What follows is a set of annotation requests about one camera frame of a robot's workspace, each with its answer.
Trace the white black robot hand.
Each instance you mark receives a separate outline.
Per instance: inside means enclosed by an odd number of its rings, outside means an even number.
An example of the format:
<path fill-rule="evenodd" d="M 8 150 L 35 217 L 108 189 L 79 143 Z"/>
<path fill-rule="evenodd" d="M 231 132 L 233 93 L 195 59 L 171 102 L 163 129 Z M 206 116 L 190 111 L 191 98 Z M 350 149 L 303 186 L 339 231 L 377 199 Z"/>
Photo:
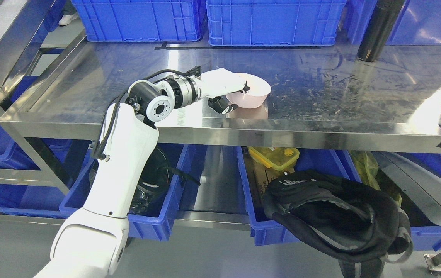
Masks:
<path fill-rule="evenodd" d="M 197 86 L 194 100 L 199 102 L 207 98 L 209 107 L 219 114 L 229 113 L 238 107 L 229 105 L 222 96 L 250 90 L 245 78 L 225 68 L 204 72 L 195 77 L 194 82 Z"/>

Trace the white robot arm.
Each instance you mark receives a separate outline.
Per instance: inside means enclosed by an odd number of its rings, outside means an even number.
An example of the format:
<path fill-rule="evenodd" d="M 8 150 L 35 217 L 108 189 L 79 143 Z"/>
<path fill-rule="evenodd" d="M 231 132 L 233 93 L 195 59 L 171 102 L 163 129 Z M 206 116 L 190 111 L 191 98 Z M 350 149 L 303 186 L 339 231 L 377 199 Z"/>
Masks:
<path fill-rule="evenodd" d="M 82 208 L 72 213 L 54 238 L 50 261 L 37 278 L 105 278 L 123 255 L 128 212 L 144 166 L 155 149 L 154 123 L 175 107 L 167 82 L 135 81 L 105 113 L 92 153 L 99 167 Z"/>

